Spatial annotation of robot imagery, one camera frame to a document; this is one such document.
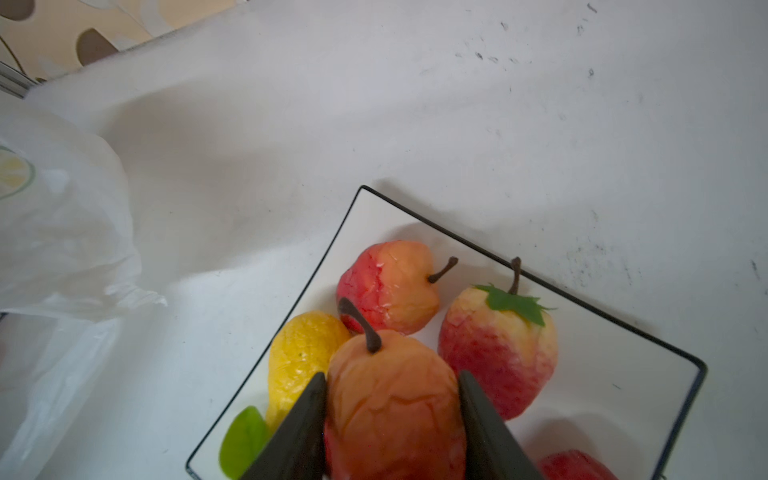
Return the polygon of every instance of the beige patterned fabric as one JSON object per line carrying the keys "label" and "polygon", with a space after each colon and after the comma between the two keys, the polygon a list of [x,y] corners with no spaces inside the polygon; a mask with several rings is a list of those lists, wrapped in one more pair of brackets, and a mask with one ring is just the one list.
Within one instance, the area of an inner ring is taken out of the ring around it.
{"label": "beige patterned fabric", "polygon": [[0,0],[0,61],[48,80],[243,0]]}

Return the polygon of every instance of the plastic bag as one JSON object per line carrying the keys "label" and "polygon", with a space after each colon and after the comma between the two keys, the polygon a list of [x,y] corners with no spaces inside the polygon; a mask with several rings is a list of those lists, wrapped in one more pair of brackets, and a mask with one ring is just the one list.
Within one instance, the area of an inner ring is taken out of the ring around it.
{"label": "plastic bag", "polygon": [[120,330],[134,284],[127,181],[101,138],[0,93],[0,478],[32,480]]}

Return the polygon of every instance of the table surface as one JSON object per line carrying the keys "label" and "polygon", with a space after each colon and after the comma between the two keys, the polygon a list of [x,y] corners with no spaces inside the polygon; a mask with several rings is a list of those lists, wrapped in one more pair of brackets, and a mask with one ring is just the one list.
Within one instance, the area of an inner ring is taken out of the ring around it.
{"label": "table surface", "polygon": [[263,0],[36,88],[120,155],[169,302],[40,478],[186,478],[360,184],[699,356],[666,476],[764,478],[767,26],[746,0]]}

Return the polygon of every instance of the white tray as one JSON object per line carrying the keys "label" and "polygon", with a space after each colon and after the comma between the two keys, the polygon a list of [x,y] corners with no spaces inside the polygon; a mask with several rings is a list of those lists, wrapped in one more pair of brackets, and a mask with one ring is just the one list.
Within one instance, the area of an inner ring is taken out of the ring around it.
{"label": "white tray", "polygon": [[[464,288],[471,283],[511,284],[509,258],[499,258],[363,186],[283,324],[310,310],[336,315],[336,284],[342,273],[364,249],[387,240],[425,243],[435,255],[435,265],[451,255],[459,258],[439,282],[442,309],[413,335],[433,349],[448,305]],[[520,293],[541,297],[541,305],[557,308],[551,315],[560,351],[558,367],[544,390],[525,413],[507,422],[515,438],[534,461],[580,449],[621,480],[658,478],[707,366],[530,273],[523,272]],[[193,477],[227,480],[219,467],[219,447],[245,407],[266,413],[268,353],[269,347],[187,460]]]}

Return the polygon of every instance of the brown stem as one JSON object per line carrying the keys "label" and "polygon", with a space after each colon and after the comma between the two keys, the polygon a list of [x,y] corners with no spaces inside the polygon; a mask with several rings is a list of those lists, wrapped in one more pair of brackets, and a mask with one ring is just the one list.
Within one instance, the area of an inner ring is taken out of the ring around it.
{"label": "brown stem", "polygon": [[457,263],[458,263],[458,258],[456,258],[456,257],[449,258],[448,259],[448,263],[445,265],[445,267],[442,270],[440,270],[439,272],[433,273],[432,275],[428,276],[427,277],[427,281],[430,282],[430,283],[434,283],[434,282],[440,280],[440,278],[443,275],[445,275],[445,273],[448,272],[448,270],[450,270],[451,268],[456,266]]}
{"label": "brown stem", "polygon": [[368,320],[362,316],[362,313],[352,303],[352,300],[345,296],[339,300],[339,315],[349,315],[357,320],[357,323],[362,327],[362,331],[366,333],[366,348],[369,352],[376,353],[382,348],[382,337],[376,333],[371,324],[368,323]]}
{"label": "brown stem", "polygon": [[518,287],[520,286],[520,267],[522,265],[522,261],[520,260],[520,257],[515,257],[512,259],[511,266],[512,269],[515,271],[515,279],[512,281],[512,286],[509,288],[509,293],[512,295],[518,294]]}

